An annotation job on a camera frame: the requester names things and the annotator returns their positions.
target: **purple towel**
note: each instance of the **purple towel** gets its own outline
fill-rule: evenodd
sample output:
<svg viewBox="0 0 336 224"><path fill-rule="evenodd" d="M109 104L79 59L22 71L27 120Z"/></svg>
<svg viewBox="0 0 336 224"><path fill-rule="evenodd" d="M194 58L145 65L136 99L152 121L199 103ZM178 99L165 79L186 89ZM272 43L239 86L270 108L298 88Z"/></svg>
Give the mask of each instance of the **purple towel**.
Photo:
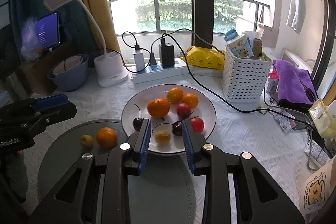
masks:
<svg viewBox="0 0 336 224"><path fill-rule="evenodd" d="M275 59L273 67L279 76L279 100L287 99L290 103L313 105L313 102L309 101L302 83L310 88L315 98L318 99L308 71L297 69L291 63L282 59Z"/></svg>

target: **silver bolt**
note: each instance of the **silver bolt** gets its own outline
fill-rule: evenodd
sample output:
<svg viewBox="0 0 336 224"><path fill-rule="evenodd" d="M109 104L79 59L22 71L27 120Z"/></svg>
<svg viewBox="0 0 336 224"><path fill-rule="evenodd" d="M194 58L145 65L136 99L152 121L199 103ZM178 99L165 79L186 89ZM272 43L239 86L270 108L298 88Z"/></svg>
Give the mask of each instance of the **silver bolt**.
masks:
<svg viewBox="0 0 336 224"><path fill-rule="evenodd" d="M122 149L122 150L127 150L127 149L129 149L131 147L131 145L129 144L129 143L122 143L121 145L120 145L120 149Z"/></svg>
<svg viewBox="0 0 336 224"><path fill-rule="evenodd" d="M242 157L243 157L244 159L246 159L246 160L249 160L250 158L252 158L252 155L251 155L251 153L249 153L249 152L244 152L244 153L242 154Z"/></svg>
<svg viewBox="0 0 336 224"><path fill-rule="evenodd" d="M92 154L91 153L85 153L82 156L83 160L90 160L92 158Z"/></svg>
<svg viewBox="0 0 336 224"><path fill-rule="evenodd" d="M203 148L205 150L212 150L213 149L213 145L211 143L206 143L205 145L203 145Z"/></svg>

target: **desk lamp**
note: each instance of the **desk lamp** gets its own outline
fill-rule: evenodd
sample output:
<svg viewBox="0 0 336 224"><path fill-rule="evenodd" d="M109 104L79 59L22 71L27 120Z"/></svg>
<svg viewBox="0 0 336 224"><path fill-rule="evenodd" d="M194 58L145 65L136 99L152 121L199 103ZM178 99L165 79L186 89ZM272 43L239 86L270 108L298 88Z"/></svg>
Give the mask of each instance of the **desk lamp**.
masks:
<svg viewBox="0 0 336 224"><path fill-rule="evenodd" d="M54 11L70 1L72 0L43 0L43 4L48 10ZM104 54L96 57L93 61L97 71L98 84L101 87L107 87L126 80L128 78L128 72L123 66L120 55L116 52L107 53L105 39L97 22L95 21L83 1L77 1L83 7L86 14L91 19L92 23L95 25L103 42Z"/></svg>

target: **tablecloth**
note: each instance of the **tablecloth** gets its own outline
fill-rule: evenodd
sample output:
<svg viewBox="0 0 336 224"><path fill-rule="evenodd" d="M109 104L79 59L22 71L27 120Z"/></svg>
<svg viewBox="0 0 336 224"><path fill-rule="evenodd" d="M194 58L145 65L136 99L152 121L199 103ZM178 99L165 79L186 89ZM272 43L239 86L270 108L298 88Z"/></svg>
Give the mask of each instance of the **tablecloth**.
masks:
<svg viewBox="0 0 336 224"><path fill-rule="evenodd" d="M196 76L206 87L223 96L221 79ZM127 101L148 87L158 84L187 85L203 92L213 103L216 113L216 127L207 142L224 152L239 155L248 151L264 166L282 187L293 203L299 206L300 188L310 176L306 167L304 148L307 133L304 130L284 133L270 113L244 114L232 109L215 95L200 87L189 75L175 76L146 83L133 84L131 80L100 88L95 73L89 75L84 86L74 92L66 92L69 100L77 107L77 115L67 121L47 127L35 137L35 146L24 151L27 166L29 190L24 208L31 213L38 205L37 176L39 166L49 146L66 130L94 119L120 119ZM258 104L235 104L244 110L255 109ZM230 179L231 218L236 223L235 195L232 176ZM205 176L192 176L196 195L194 223L201 223L204 203Z"/></svg>

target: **small yellow kiwi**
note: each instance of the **small yellow kiwi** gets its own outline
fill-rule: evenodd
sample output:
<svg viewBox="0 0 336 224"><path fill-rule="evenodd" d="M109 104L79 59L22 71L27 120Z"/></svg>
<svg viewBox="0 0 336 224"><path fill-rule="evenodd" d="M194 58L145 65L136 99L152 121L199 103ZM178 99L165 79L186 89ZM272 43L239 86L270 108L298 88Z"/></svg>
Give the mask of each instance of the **small yellow kiwi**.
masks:
<svg viewBox="0 0 336 224"><path fill-rule="evenodd" d="M170 134L167 131L158 131L155 133L155 140L158 144L167 144L170 141Z"/></svg>
<svg viewBox="0 0 336 224"><path fill-rule="evenodd" d="M81 145L87 150L91 150L93 147L93 139L90 135L83 135L81 137Z"/></svg>

